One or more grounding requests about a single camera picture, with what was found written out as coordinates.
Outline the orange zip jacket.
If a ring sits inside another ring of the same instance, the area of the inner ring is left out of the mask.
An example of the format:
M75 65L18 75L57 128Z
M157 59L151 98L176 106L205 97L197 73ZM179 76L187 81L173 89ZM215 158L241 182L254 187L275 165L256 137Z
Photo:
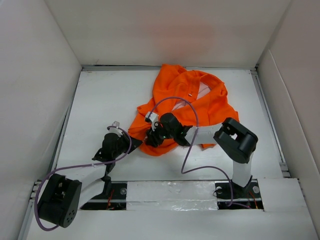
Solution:
M128 133L142 141L151 127L145 121L150 111L158 116L172 113L187 126L217 125L226 118L239 120L239 114L229 105L227 95L224 82L213 74L163 64L154 81L151 99L137 107L137 115Z

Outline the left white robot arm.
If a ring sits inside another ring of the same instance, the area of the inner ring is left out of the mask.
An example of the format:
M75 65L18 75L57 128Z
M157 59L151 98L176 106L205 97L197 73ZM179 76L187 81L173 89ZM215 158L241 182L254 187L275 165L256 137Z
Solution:
M41 182L35 196L34 216L44 231L67 228L78 209L97 196L111 194L110 178L115 163L137 149L142 140L120 134L107 133L92 163L61 167L50 172Z

